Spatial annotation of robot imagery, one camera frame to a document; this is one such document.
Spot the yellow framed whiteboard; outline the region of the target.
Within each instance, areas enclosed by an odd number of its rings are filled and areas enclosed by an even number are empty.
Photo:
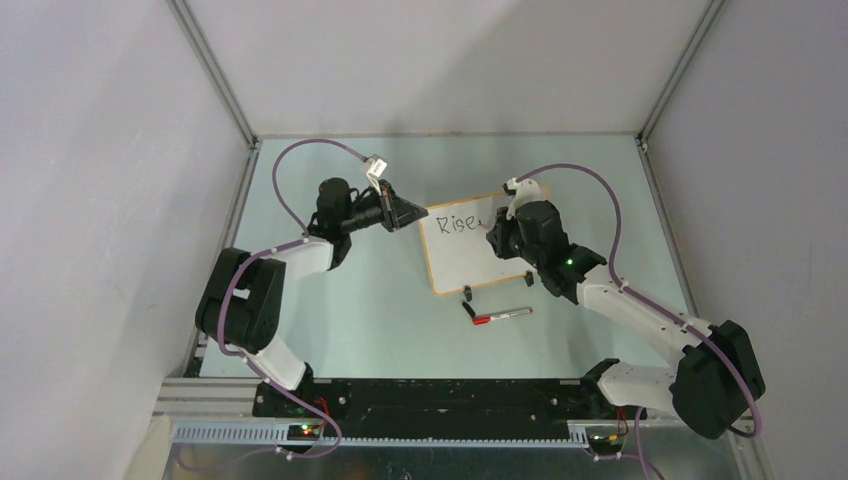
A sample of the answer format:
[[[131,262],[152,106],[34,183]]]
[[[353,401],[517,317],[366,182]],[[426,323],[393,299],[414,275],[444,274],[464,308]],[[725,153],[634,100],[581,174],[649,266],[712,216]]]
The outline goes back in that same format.
[[[507,280],[520,279],[534,271],[526,261],[498,259],[477,229],[477,221],[493,221],[499,208],[509,205],[504,192],[468,197],[433,205],[419,221],[431,289],[438,296],[463,292]]]

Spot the black marker cap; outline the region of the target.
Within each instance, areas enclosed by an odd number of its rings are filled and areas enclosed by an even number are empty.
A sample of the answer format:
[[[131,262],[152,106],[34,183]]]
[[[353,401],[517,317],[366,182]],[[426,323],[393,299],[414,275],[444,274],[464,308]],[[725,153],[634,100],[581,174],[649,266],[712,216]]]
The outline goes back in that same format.
[[[474,318],[476,317],[476,312],[475,312],[475,310],[473,309],[473,307],[472,307],[472,306],[471,306],[468,302],[463,301],[463,302],[461,303],[461,306],[463,307],[463,309],[465,310],[465,312],[468,314],[468,316],[469,316],[471,319],[474,319]]]

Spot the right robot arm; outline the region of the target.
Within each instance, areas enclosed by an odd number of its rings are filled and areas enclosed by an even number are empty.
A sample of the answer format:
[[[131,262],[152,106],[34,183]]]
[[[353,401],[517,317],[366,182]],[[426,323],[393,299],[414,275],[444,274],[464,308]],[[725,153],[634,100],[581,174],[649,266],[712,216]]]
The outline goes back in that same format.
[[[514,212],[498,208],[486,239],[497,258],[521,259],[534,267],[553,296],[612,320],[664,359],[663,367],[613,358],[599,362],[581,379],[581,402],[591,416],[646,407],[717,439],[764,394],[743,327],[731,320],[715,325],[636,292],[612,274],[604,257],[569,241],[551,202],[531,201]]]

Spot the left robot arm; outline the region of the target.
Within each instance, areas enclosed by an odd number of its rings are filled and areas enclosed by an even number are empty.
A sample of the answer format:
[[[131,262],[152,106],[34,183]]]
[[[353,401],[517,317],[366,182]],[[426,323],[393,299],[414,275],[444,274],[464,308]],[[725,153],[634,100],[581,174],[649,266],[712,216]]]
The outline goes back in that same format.
[[[303,380],[310,366],[278,335],[286,281],[338,267],[349,253],[353,233],[375,225],[388,232],[428,215],[380,180],[363,191],[341,178],[318,187],[316,211],[305,237],[252,254],[229,247],[216,260],[195,314],[196,328],[228,353],[258,367],[261,378],[280,386],[278,404],[304,416],[316,403],[315,388]]]

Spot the red whiteboard marker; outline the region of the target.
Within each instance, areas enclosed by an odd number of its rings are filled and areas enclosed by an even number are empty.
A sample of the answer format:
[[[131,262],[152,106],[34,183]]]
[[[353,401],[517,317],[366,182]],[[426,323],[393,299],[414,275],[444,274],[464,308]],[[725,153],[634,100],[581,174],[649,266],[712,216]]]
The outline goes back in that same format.
[[[523,307],[523,308],[508,310],[508,311],[499,312],[499,313],[478,315],[478,316],[474,316],[472,318],[472,324],[475,325],[475,326],[485,325],[485,324],[495,322],[495,321],[499,321],[499,320],[505,320],[505,319],[510,319],[510,318],[514,318],[514,317],[529,315],[529,314],[532,314],[533,312],[534,312],[534,310],[533,310],[532,307]]]

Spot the right controller board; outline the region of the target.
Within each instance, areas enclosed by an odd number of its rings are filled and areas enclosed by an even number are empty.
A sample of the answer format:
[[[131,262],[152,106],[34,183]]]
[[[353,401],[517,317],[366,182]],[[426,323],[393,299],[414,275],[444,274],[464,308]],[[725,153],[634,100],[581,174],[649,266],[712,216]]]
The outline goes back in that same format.
[[[627,433],[590,435],[588,438],[588,450],[593,455],[616,456],[622,452],[627,436]]]

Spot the controller board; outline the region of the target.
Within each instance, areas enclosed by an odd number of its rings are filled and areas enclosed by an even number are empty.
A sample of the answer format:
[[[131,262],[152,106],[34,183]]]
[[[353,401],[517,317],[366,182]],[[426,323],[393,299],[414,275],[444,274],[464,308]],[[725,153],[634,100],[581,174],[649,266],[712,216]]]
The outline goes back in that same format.
[[[323,433],[321,425],[291,424],[286,433],[289,442],[316,442]]]
[[[588,438],[588,450],[593,455],[616,456],[622,452],[627,436],[627,433],[590,435]]]

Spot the left controller board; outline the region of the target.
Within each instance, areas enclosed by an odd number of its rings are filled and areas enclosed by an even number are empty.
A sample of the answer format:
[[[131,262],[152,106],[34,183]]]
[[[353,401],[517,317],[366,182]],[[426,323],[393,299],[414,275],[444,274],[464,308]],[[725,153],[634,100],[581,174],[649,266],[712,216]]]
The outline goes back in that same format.
[[[321,425],[291,424],[286,433],[289,442],[316,442],[323,433]]]

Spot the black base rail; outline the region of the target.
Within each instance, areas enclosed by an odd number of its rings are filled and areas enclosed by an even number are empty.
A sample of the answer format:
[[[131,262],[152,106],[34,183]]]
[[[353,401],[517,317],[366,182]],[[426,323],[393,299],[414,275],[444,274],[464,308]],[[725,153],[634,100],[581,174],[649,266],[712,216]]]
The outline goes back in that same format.
[[[298,391],[345,440],[567,441],[581,420],[632,420],[580,382],[324,379]]]

